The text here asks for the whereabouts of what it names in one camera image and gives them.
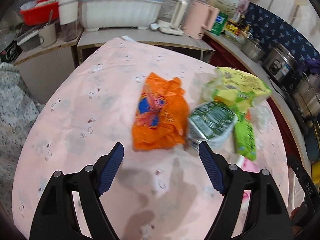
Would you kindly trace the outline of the pink patterned paper cup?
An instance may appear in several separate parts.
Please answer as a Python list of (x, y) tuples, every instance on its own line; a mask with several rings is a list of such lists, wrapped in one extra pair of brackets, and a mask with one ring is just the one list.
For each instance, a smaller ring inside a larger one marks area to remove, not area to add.
[(254, 173), (259, 173), (260, 171), (260, 168), (255, 163), (242, 155), (239, 155), (236, 165), (238, 165), (243, 171)]

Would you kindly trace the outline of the orange printed snack bag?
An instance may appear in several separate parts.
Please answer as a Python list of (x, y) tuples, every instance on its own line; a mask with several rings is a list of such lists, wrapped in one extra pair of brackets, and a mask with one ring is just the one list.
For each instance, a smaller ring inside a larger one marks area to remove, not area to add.
[(151, 72), (144, 83), (132, 125), (133, 148), (140, 151), (184, 144), (189, 106), (181, 80)]

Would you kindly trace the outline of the yellow-green snack bag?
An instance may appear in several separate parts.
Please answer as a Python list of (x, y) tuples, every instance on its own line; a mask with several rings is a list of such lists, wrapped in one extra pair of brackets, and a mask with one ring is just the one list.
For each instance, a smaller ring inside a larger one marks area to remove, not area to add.
[(217, 67), (214, 77), (202, 89), (204, 101), (224, 103), (238, 113), (259, 105), (272, 93), (263, 80), (242, 70)]

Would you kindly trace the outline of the green carton box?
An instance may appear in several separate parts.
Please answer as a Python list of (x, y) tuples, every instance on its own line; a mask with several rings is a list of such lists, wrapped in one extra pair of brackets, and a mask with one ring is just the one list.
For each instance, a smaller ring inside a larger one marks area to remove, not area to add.
[(235, 152), (255, 161), (257, 158), (254, 130), (251, 123), (251, 115), (249, 111), (241, 117), (234, 126), (234, 146)]

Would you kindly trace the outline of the green plastic pouch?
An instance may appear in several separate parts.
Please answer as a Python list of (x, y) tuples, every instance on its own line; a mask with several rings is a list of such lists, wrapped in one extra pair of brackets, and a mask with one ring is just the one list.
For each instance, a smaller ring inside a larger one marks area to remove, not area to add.
[(225, 104), (208, 101), (195, 107), (188, 116), (187, 139), (195, 149), (206, 141), (212, 148), (220, 147), (238, 120)]

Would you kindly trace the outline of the clear crumpled plastic wrap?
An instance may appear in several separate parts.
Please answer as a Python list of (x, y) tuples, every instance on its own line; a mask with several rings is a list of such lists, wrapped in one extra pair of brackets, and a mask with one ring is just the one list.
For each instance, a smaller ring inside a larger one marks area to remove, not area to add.
[(261, 133), (265, 132), (271, 120), (271, 112), (269, 109), (265, 105), (258, 105), (250, 108), (249, 111), (253, 124), (255, 124)]

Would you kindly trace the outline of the pink patterned tablecloth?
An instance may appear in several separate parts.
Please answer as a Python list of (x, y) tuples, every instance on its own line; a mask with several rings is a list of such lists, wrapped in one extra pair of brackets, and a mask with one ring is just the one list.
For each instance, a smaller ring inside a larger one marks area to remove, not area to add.
[(120, 142), (123, 162), (100, 198), (119, 238), (203, 239), (222, 196), (187, 144), (187, 117), (203, 100), (220, 98), (216, 81), (237, 104), (248, 98), (257, 143), (254, 169), (268, 169), (288, 199), (285, 148), (264, 81), (115, 38), (72, 72), (37, 117), (14, 178), (16, 227), (29, 236), (53, 172), (78, 172)]

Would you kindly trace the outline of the large steel steamer pot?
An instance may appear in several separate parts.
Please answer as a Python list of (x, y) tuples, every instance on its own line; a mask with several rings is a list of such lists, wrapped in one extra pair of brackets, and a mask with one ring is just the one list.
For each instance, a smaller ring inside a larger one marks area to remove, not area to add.
[(299, 73), (300, 80), (292, 92), (299, 113), (305, 120), (319, 115), (319, 74)]

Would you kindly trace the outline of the silver rice cooker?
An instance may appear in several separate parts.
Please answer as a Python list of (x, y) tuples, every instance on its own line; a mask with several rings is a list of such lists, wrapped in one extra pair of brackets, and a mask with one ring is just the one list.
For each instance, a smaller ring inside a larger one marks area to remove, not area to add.
[(270, 50), (270, 53), (262, 63), (262, 67), (277, 83), (283, 83), (290, 74), (294, 73), (296, 66), (297, 61), (295, 58), (280, 43)]

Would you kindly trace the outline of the yellow label jar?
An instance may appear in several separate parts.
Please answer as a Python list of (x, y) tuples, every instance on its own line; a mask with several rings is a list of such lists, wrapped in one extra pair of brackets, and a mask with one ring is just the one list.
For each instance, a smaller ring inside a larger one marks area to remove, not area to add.
[(238, 37), (242, 36), (247, 37), (247, 24), (245, 23), (236, 23), (233, 20), (228, 20), (225, 26), (225, 34), (229, 32)]

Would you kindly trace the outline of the navy floral cloth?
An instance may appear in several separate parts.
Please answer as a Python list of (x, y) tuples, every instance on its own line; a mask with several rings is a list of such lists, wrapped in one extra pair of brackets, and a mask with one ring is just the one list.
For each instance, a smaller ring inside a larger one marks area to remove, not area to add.
[(260, 41), (266, 54), (277, 44), (282, 44), (298, 64), (319, 60), (317, 49), (293, 26), (272, 12), (249, 3), (245, 22), (250, 25), (249, 32)]

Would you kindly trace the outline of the green tin can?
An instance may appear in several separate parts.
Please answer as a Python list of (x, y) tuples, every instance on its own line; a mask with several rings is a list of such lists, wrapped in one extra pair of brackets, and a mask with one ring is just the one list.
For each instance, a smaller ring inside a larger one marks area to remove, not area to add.
[(224, 12), (219, 12), (210, 32), (219, 36), (221, 34), (227, 20), (228, 20), (228, 15), (225, 14)]

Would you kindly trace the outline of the pink electric kettle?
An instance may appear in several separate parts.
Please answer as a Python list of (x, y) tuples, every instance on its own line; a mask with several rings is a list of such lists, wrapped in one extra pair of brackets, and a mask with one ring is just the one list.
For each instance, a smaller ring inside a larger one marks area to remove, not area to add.
[(211, 5), (192, 1), (182, 27), (184, 34), (201, 40), (206, 30), (211, 31), (219, 12), (219, 9)]

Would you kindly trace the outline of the white dish rack grey lid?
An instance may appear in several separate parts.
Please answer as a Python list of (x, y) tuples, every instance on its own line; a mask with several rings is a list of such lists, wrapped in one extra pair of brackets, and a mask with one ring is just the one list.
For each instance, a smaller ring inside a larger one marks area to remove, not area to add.
[(148, 28), (156, 22), (163, 0), (79, 0), (85, 31), (101, 28)]

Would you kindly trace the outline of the white tall cup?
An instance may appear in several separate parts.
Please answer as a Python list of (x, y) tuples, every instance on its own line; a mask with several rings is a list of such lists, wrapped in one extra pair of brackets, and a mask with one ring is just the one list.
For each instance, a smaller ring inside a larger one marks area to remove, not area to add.
[(65, 42), (78, 36), (78, 2), (79, 0), (58, 0), (59, 21)]

